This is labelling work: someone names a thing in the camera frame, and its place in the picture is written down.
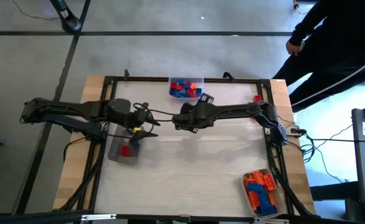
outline concrete floor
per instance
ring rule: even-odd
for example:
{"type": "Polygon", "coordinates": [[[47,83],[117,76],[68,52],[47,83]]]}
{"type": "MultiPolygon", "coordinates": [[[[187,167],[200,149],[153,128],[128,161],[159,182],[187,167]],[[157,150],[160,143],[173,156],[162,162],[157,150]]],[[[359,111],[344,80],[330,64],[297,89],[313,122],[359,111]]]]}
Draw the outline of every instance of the concrete floor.
{"type": "MultiPolygon", "coordinates": [[[[15,2],[32,16],[57,16],[46,0],[15,2]]],[[[67,2],[80,16],[84,0],[67,2]]],[[[83,30],[291,32],[303,19],[292,9],[292,2],[97,0],[90,5],[83,30]]],[[[305,12],[310,7],[302,4],[300,9],[305,12]]],[[[11,0],[0,0],[0,30],[62,29],[57,20],[23,16],[11,0]]],[[[285,52],[287,39],[270,36],[81,37],[62,100],[78,101],[87,76],[122,75],[126,68],[132,75],[139,76],[195,73],[204,77],[220,77],[224,71],[229,71],[236,77],[271,78],[288,57],[285,52]]],[[[39,124],[19,124],[23,102],[34,97],[53,97],[71,41],[71,36],[0,36],[0,137],[6,140],[6,145],[0,147],[0,212],[12,211],[42,128],[39,124]]],[[[365,107],[364,99],[365,85],[358,86],[298,113],[298,123],[309,131],[311,137],[328,138],[348,126],[349,111],[365,107]],[[323,128],[331,122],[336,124],[334,128],[323,128]]],[[[62,170],[62,150],[69,136],[60,127],[52,128],[28,212],[46,212],[52,208],[62,170]]],[[[340,136],[351,137],[350,130],[340,136]]],[[[329,142],[321,150],[330,173],[341,179],[355,180],[355,158],[350,143],[329,142]]],[[[310,185],[336,182],[326,175],[317,155],[307,164],[307,169],[310,185]]],[[[335,209],[325,210],[322,206],[316,203],[318,214],[339,218],[337,213],[341,212],[341,203],[329,203],[335,209]]]]}

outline white board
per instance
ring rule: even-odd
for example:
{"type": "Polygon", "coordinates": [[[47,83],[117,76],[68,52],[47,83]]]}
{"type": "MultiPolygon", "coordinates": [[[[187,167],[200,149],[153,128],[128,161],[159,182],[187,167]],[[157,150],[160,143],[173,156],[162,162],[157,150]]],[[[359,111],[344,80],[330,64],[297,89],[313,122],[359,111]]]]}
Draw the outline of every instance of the white board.
{"type": "MultiPolygon", "coordinates": [[[[206,83],[205,91],[215,98],[215,105],[247,103],[258,94],[255,85],[238,83],[206,83]]],[[[118,82],[115,96],[179,113],[182,101],[167,92],[166,82],[118,82]]],[[[155,112],[154,117],[170,119],[155,112]]],[[[111,125],[110,133],[115,129],[111,125]]],[[[159,137],[143,140],[135,166],[107,158],[112,142],[108,138],[95,213],[249,216],[237,180],[246,172],[268,167],[260,125],[248,118],[227,119],[193,134],[162,123],[153,132],[159,137]]]]}

